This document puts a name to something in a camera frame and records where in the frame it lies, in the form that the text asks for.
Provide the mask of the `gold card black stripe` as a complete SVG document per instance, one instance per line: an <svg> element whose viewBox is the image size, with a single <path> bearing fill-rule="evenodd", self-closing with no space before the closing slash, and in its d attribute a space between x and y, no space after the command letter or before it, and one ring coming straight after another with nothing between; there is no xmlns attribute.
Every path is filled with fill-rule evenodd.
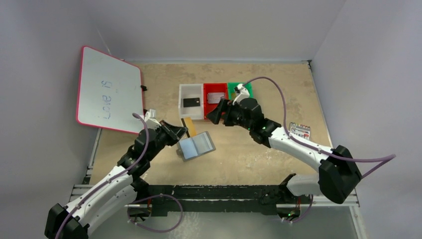
<svg viewBox="0 0 422 239"><path fill-rule="evenodd" d="M190 117L181 118L182 125L187 128L186 135L188 138L194 137L197 135L197 131L193 120Z"/></svg>

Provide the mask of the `grey leather card holder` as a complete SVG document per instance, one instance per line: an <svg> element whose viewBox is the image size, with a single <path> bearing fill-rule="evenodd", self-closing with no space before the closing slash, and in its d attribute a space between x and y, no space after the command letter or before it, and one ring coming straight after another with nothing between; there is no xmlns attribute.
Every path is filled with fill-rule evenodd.
<svg viewBox="0 0 422 239"><path fill-rule="evenodd" d="M180 140L177 147L176 153L183 161L201 157L216 149L208 131Z"/></svg>

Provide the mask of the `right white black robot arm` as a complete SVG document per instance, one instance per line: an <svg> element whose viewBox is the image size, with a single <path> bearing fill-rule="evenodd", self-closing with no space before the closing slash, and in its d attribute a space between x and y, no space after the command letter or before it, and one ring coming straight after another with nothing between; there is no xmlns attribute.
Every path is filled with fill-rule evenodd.
<svg viewBox="0 0 422 239"><path fill-rule="evenodd" d="M266 118L253 98L243 99L240 103L221 99L206 118L213 124L221 122L225 126L240 126L248 130L256 143L287 153L316 171L314 175L289 175L281 183L288 195L323 195L342 204L362 179L346 147L340 145L332 149L295 138L280 123Z"/></svg>

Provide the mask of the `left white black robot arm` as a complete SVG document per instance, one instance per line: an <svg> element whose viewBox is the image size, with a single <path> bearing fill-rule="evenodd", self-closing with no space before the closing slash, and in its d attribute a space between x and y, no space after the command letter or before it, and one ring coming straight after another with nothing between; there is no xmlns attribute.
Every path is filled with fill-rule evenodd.
<svg viewBox="0 0 422 239"><path fill-rule="evenodd" d="M140 131L134 144L99 183L67 205L54 205L48 212L44 234L49 239L87 239L124 205L138 195L148 195L141 175L166 146L175 145L188 131L165 121L153 121Z"/></svg>

